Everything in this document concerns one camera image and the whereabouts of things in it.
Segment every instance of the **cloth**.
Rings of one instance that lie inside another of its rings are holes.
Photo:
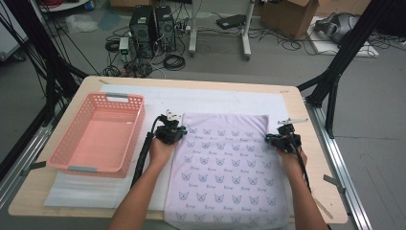
[[[179,229],[272,229],[287,224],[282,168],[265,143],[268,116],[184,114],[165,221]]]

